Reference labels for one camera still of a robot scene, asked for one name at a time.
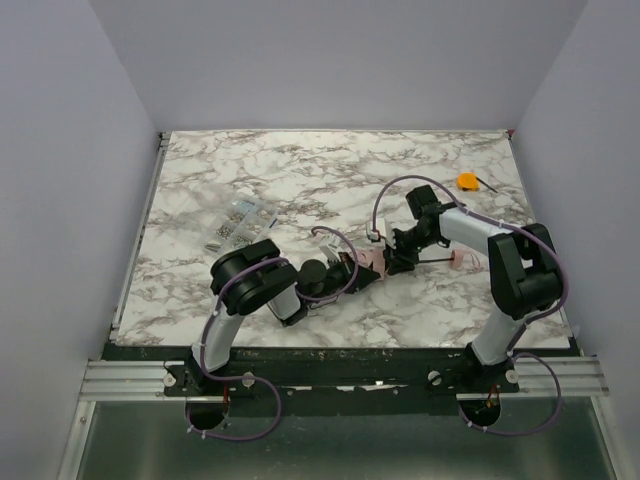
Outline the pink folding umbrella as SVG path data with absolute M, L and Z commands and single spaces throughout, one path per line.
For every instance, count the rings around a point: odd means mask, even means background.
M 482 262 L 471 250 L 453 249 L 442 258 L 421 259 L 418 255 L 401 256 L 390 250 L 375 248 L 372 250 L 357 250 L 357 264 L 379 275 L 381 279 L 399 273 L 412 272 L 418 265 L 447 264 L 451 269 L 461 270 L 465 263 L 469 263 L 473 271 L 483 269 Z

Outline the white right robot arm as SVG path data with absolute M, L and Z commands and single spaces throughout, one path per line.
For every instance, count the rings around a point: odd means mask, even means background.
M 416 221 L 409 230 L 380 224 L 374 203 L 368 237 L 382 241 L 386 273 L 413 271 L 421 251 L 432 245 L 457 242 L 485 255 L 489 262 L 490 291 L 494 302 L 481 333 L 464 351 L 471 371 L 504 365 L 527 327 L 559 310 L 568 295 L 568 280 L 548 230 L 541 224 L 518 227 L 472 211 L 449 190 L 441 202 L 428 180 L 406 195 Z

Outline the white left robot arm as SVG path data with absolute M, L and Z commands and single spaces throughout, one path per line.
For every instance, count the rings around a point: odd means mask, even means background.
M 231 358 L 231 347 L 244 319 L 268 307 L 286 327 L 303 319 L 310 308 L 355 294 L 385 276 L 383 250 L 335 252 L 326 244 L 328 259 L 305 261 L 295 268 L 270 240 L 230 251 L 211 267 L 213 311 L 199 340 L 191 348 L 186 370 L 202 391 L 210 376 Z

